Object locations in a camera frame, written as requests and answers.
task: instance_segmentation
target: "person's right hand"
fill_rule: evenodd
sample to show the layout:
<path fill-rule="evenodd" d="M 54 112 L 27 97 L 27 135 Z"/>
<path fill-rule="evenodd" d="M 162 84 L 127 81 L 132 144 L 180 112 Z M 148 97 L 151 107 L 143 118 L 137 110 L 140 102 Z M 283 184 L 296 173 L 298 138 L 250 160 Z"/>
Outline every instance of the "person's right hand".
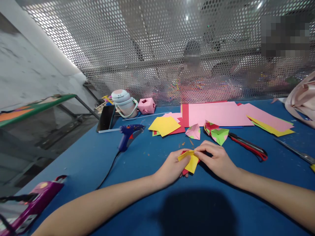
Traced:
<path fill-rule="evenodd" d="M 211 153 L 213 157 L 203 154 L 204 151 Z M 240 185 L 243 170 L 231 161 L 223 147 L 205 140 L 199 147 L 195 148 L 195 156 L 221 179 L 236 186 Z"/>

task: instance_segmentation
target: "blue glue gun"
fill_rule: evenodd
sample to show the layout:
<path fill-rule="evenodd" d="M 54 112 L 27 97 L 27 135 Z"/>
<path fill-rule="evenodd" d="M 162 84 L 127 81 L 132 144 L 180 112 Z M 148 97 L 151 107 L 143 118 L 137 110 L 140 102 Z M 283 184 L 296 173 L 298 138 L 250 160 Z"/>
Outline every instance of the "blue glue gun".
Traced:
<path fill-rule="evenodd" d="M 143 125 L 128 125 L 128 126 L 120 126 L 120 132 L 124 134 L 122 137 L 120 144 L 118 146 L 118 151 L 124 152 L 127 150 L 127 143 L 130 138 L 130 136 L 141 129 L 144 129 L 145 126 Z"/>

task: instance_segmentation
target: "pink origami cube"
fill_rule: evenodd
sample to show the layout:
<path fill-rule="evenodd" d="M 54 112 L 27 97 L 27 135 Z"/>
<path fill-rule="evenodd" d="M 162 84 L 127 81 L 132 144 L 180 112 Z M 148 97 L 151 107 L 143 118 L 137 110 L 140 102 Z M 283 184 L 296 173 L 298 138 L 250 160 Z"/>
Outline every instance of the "pink origami cube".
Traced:
<path fill-rule="evenodd" d="M 138 103 L 138 108 L 143 115 L 153 114 L 155 111 L 155 103 L 153 98 L 142 98 Z"/>

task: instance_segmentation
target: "person's left hand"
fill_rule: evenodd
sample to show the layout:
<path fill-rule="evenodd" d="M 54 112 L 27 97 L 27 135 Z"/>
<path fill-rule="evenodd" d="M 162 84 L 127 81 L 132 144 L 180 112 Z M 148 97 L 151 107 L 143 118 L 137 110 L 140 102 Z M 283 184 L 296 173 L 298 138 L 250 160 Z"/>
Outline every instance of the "person's left hand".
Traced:
<path fill-rule="evenodd" d="M 153 175 L 156 183 L 160 185 L 161 188 L 167 187 L 178 177 L 182 177 L 182 171 L 190 161 L 190 156 L 186 156 L 181 161 L 178 161 L 178 157 L 183 151 L 188 151 L 190 149 L 184 148 L 178 151 L 171 152 L 170 155 L 165 160 L 164 164 L 160 169 Z"/>

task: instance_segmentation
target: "hand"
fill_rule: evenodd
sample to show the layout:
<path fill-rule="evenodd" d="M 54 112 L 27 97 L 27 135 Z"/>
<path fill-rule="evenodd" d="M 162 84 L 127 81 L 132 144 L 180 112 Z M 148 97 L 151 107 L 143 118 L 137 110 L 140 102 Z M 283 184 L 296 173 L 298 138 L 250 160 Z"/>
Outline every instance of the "hand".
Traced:
<path fill-rule="evenodd" d="M 213 157 L 203 154 L 203 151 L 211 153 Z M 240 184 L 243 170 L 236 167 L 223 147 L 205 140 L 199 147 L 195 148 L 195 156 L 203 161 L 221 179 L 236 186 Z"/>
<path fill-rule="evenodd" d="M 181 161 L 178 161 L 178 157 L 183 151 L 190 149 L 184 148 L 175 152 L 171 152 L 165 160 L 164 164 L 160 169 L 153 175 L 156 183 L 161 187 L 165 188 L 172 184 L 178 177 L 182 176 L 182 171 L 190 161 L 190 156 L 186 156 Z"/>

